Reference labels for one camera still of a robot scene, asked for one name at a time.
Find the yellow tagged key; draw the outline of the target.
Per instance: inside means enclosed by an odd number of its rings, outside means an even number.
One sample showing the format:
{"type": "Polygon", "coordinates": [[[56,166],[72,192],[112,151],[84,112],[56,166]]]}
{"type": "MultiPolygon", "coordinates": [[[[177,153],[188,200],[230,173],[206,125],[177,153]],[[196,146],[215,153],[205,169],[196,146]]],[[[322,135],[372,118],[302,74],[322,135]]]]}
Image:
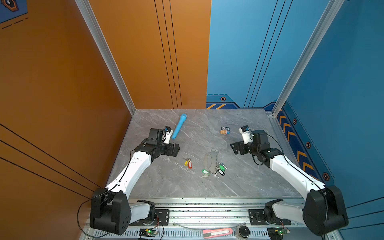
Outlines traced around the yellow tagged key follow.
{"type": "Polygon", "coordinates": [[[185,159],[185,163],[184,163],[184,165],[188,167],[188,166],[189,166],[189,162],[190,162],[190,160],[191,160],[191,159],[186,158],[186,159],[185,159]]]}

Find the keyring with coloured keys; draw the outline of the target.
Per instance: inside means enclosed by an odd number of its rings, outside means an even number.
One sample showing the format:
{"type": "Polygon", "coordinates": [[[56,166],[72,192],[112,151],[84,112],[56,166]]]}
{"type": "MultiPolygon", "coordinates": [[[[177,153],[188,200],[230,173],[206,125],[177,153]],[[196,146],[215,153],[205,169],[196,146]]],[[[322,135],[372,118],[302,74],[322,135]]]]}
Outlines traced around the keyring with coloured keys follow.
{"type": "Polygon", "coordinates": [[[206,153],[204,157],[204,168],[210,171],[210,176],[224,176],[227,167],[219,161],[219,151],[211,149],[210,152],[206,153]]]}

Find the green tagged key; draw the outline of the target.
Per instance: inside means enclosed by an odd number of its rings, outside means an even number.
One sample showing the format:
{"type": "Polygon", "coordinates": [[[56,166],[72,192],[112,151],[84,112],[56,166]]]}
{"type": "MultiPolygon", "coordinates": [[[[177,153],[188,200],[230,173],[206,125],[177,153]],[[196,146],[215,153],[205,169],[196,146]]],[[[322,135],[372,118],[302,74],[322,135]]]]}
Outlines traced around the green tagged key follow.
{"type": "Polygon", "coordinates": [[[205,169],[202,170],[202,173],[203,173],[204,175],[201,176],[201,178],[207,178],[207,177],[209,177],[210,174],[211,174],[210,171],[205,170],[205,169]]]}

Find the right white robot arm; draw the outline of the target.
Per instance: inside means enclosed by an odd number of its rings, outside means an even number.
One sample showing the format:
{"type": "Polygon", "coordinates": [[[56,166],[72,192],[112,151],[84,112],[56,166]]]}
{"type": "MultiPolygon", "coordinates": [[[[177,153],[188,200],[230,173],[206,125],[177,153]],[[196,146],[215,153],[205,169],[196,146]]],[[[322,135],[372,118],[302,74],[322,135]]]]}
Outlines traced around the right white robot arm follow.
{"type": "Polygon", "coordinates": [[[265,222],[271,225],[282,219],[298,222],[317,236],[349,224],[343,194],[338,187],[328,187],[308,175],[282,151],[272,149],[268,144],[254,146],[252,143],[237,142],[231,144],[231,148],[236,155],[251,154],[254,160],[283,177],[305,200],[303,205],[289,204],[282,199],[266,203],[262,216],[265,222]]]}

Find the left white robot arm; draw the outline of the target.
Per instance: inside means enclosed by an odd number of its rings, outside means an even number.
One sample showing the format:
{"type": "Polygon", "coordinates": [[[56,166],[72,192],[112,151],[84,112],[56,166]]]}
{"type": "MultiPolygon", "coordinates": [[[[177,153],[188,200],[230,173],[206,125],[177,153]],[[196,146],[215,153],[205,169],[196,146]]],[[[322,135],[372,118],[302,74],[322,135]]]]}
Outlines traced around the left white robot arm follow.
{"type": "Polygon", "coordinates": [[[155,204],[139,200],[129,203],[129,197],[137,181],[154,159],[161,155],[176,157],[178,144],[141,143],[122,172],[104,189],[94,191],[91,198],[90,227],[96,230],[122,235],[128,226],[143,220],[155,220],[155,204]]]}

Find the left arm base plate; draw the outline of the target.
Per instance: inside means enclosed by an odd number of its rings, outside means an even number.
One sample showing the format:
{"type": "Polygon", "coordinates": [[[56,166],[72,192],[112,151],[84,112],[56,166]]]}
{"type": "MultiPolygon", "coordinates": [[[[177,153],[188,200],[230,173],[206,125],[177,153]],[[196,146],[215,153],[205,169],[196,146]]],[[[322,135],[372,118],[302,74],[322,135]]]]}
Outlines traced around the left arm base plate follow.
{"type": "Polygon", "coordinates": [[[165,227],[169,224],[170,210],[169,209],[156,209],[155,219],[150,220],[138,220],[130,224],[130,226],[155,226],[159,220],[160,223],[165,227]]]}

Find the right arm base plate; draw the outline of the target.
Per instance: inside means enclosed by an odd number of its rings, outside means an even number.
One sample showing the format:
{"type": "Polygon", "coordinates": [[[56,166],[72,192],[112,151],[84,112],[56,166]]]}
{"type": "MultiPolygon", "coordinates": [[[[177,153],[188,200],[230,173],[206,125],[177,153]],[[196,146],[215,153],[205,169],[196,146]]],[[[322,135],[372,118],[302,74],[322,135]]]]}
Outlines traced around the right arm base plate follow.
{"type": "Polygon", "coordinates": [[[286,219],[275,219],[269,222],[264,216],[264,210],[262,209],[249,209],[249,220],[252,226],[277,226],[280,224],[290,226],[292,222],[286,219]]]}

